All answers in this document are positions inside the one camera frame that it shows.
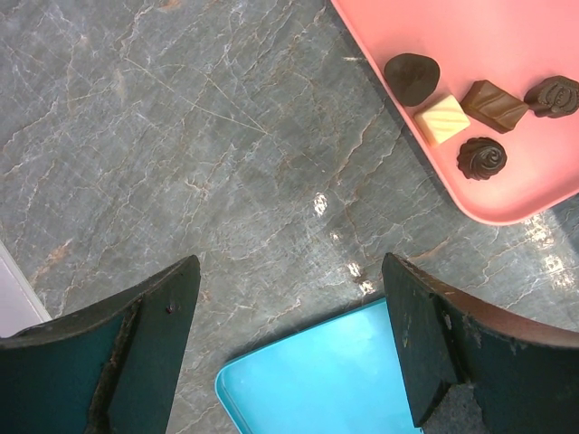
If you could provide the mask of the pink chocolate tray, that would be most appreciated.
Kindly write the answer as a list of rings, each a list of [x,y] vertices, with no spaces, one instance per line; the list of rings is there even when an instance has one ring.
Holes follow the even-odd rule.
[[[578,76],[575,1],[337,1],[334,7],[376,74],[404,52],[436,60],[441,77],[431,102],[461,99],[477,80],[522,98],[545,78]],[[503,135],[472,121],[432,146],[414,109],[399,111],[452,200],[475,221],[521,222],[578,191],[576,115],[527,113]],[[507,151],[506,167],[487,181],[468,179],[457,167],[460,146],[471,137],[491,137]]]

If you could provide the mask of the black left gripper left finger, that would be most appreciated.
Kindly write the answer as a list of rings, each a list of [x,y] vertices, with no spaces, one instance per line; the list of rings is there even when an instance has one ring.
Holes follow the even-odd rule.
[[[164,433],[200,288],[185,257],[1,340],[4,433]]]

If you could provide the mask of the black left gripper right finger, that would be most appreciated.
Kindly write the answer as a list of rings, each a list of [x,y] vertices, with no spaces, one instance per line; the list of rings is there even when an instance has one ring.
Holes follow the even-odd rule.
[[[497,307],[393,253],[385,300],[417,428],[454,385],[474,389],[492,433],[578,431],[578,334]]]

